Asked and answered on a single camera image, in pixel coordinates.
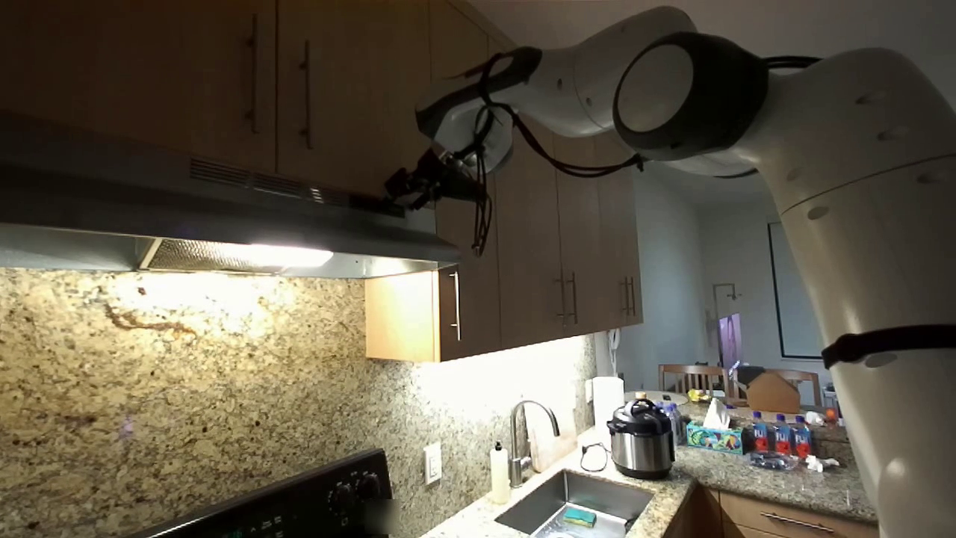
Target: wooden cabinet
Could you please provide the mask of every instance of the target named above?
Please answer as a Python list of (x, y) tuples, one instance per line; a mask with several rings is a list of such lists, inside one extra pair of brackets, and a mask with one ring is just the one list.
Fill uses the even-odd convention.
[(727, 538), (822, 538), (822, 535), (874, 538), (877, 535), (874, 527), (867, 527), (858, 520), (759, 503), (736, 494), (721, 494), (721, 509), (724, 509)]
[(495, 175), (495, 189), (503, 333), (555, 337), (570, 324), (574, 303), (562, 272), (552, 169), (516, 139), (508, 169)]
[(426, 0), (277, 0), (277, 175), (380, 197), (426, 142)]
[[(429, 0), (426, 10), (426, 80), (455, 77), (495, 51), (489, 30), (458, 3)], [(458, 270), (365, 284), (365, 349), (370, 360), (443, 361), (503, 346), (500, 225), (489, 227), (482, 257), (471, 252), (471, 204), (443, 200), (437, 231), (461, 249)]]
[[(612, 134), (597, 139), (597, 163), (624, 163), (629, 149)], [(597, 182), (601, 207), (601, 279), (604, 327), (629, 327), (643, 320), (638, 249), (635, 249), (635, 170), (619, 170)]]
[[(455, 0), (429, 0), (429, 80), (443, 88), (492, 51), (495, 40)], [(621, 163), (612, 139), (540, 145), (582, 166)], [(437, 204), (437, 231), (464, 252), (443, 276), (405, 276), (365, 287), (368, 357), (437, 361), (638, 320), (634, 178), (570, 181), (516, 134), (489, 178), (492, 227), (471, 254), (474, 207)]]
[[(612, 139), (540, 142), (565, 163), (621, 163)], [(565, 178), (528, 149), (513, 154), (500, 178), (505, 333), (555, 337), (635, 324), (634, 178)]]
[(692, 484), (682, 511), (665, 527), (665, 538), (721, 538), (721, 503), (716, 494)]
[(0, 112), (382, 197), (426, 142), (426, 0), (10, 0)]
[(0, 112), (268, 170), (271, 0), (5, 0)]

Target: faucet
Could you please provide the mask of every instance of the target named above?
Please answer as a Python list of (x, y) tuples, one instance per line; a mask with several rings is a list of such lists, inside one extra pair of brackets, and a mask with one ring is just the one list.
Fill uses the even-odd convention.
[(520, 488), (531, 475), (531, 442), (525, 406), (543, 411), (555, 436), (562, 436), (558, 418), (540, 400), (516, 400), (511, 411), (511, 488)]

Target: black stove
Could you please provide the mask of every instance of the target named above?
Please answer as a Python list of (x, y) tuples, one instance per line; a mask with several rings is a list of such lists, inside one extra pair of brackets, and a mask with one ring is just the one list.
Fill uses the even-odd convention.
[(386, 538), (386, 451), (368, 448), (252, 497), (143, 533), (150, 538)]

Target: bottle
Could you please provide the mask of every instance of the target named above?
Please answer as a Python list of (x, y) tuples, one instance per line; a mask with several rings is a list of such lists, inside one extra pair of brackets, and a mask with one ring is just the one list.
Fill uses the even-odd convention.
[(825, 399), (825, 421), (828, 421), (828, 426), (837, 426), (837, 421), (839, 421), (837, 391), (828, 391), (828, 399)]
[(786, 426), (786, 417), (782, 417), (782, 414), (776, 417), (773, 451), (776, 451), (780, 458), (788, 458), (788, 454), (792, 454), (792, 436), (788, 436), (788, 426)]
[(812, 454), (812, 430), (803, 417), (798, 417), (798, 426), (795, 426), (795, 454), (801, 461), (806, 461)]
[(670, 400), (670, 399), (664, 399), (664, 400), (659, 400), (659, 414), (670, 418), (670, 435), (671, 435), (676, 445), (686, 445), (679, 405)]
[(508, 451), (503, 442), (489, 451), (489, 494), (488, 499), (503, 505), (511, 497), (511, 478), (508, 478)]
[(770, 436), (768, 436), (768, 426), (764, 426), (761, 414), (752, 414), (750, 435), (752, 435), (752, 451), (756, 454), (770, 454)]

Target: window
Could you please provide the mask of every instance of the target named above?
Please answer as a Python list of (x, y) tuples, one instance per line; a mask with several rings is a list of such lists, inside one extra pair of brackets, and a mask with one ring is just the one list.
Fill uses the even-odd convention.
[(773, 272), (773, 303), (776, 303), (776, 336), (780, 336), (780, 357), (782, 360), (819, 360), (822, 357), (822, 336), (819, 324), (798, 272), (795, 254), (782, 237), (782, 225), (768, 225), (768, 245), (770, 245), (770, 272)]

